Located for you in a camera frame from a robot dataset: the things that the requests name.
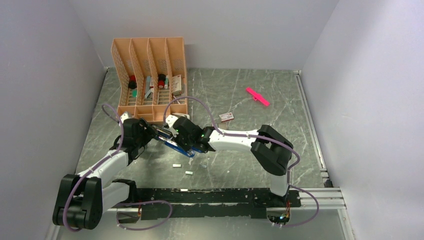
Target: gray marble surface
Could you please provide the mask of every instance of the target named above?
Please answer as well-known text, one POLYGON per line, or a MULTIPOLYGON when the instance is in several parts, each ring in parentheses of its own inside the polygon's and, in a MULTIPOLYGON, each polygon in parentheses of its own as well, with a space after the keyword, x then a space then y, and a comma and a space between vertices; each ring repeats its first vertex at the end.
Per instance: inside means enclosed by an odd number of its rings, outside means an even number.
MULTIPOLYGON (((271 125, 294 145, 300 154, 300 163, 291 174, 291 183, 305 188, 324 187, 320 167, 298 84, 292 71, 253 69, 188 70, 188 94, 204 101, 215 119, 232 112, 235 119, 229 122, 230 130, 259 129, 271 125), (246 92, 251 87, 270 102, 265 107, 252 100, 246 92)), ((116 70, 106 74, 98 104, 93 114, 76 172, 83 171, 105 156, 114 139, 120 134, 118 125, 101 110, 102 103, 116 107, 120 97, 120 83, 116 70)), ((200 127, 211 121, 203 107, 189 101, 192 121, 200 127)), ((189 158, 152 140, 145 152, 116 178, 136 181, 139 188, 260 188, 269 187, 270 178, 249 152, 220 151, 196 153, 189 158), (173 168, 173 164, 182 164, 173 168)))

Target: red bottle cap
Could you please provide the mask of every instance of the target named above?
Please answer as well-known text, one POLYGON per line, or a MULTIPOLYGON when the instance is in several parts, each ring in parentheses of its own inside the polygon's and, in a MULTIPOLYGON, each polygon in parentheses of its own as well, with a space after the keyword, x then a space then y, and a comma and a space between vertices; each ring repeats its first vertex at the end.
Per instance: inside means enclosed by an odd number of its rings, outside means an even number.
POLYGON ((163 88, 164 88, 164 86, 165 86, 165 81, 164 81, 164 80, 159 80, 159 81, 157 82, 157 85, 159 86, 159 88, 160 88, 160 89, 163 89, 163 88))

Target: small box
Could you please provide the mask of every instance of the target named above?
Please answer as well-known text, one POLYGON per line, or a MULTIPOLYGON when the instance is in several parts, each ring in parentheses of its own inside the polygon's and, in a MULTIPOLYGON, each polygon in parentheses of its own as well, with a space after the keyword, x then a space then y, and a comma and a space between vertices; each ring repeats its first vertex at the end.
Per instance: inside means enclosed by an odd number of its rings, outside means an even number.
POLYGON ((151 89, 155 87, 155 82, 153 80, 150 79, 150 86, 151 89))
POLYGON ((224 114, 219 115, 219 118, 221 119, 221 123, 226 122, 226 121, 230 121, 234 119, 234 115, 232 112, 227 112, 224 114))
POLYGON ((183 93, 183 79, 181 74, 172 77, 172 94, 179 96, 183 93))

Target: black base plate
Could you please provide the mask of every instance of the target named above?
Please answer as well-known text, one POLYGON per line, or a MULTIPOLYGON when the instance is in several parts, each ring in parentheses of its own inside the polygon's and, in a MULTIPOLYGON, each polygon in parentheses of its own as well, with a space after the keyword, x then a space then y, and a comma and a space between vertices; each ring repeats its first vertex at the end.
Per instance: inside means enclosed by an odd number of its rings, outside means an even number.
MULTIPOLYGON (((301 206, 299 192, 289 190, 284 197, 270 192, 269 188, 138 188, 142 202, 165 200, 172 204, 171 218, 237 217, 250 216, 266 219, 267 208, 301 206)), ((169 214, 166 204, 143 205, 142 220, 165 218, 169 214)))

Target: orange desk organizer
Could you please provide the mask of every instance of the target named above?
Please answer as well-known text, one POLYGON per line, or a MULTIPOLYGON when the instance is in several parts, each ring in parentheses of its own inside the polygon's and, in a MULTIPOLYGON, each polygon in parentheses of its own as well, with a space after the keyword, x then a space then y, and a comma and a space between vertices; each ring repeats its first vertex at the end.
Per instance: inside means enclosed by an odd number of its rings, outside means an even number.
MULTIPOLYGON (((119 77, 121 92, 117 112, 129 112, 134 118, 143 118, 151 124, 163 122, 165 107, 173 99, 172 83, 168 88, 158 88, 158 74, 169 76, 182 75, 183 96, 187 94, 187 67, 182 37, 141 37, 115 38, 111 53, 119 77), (137 82, 136 97, 133 89, 128 88, 130 76, 137 82), (154 83, 152 98, 145 99, 146 77, 154 83)), ((166 115, 189 113, 186 99, 173 103, 166 115)))

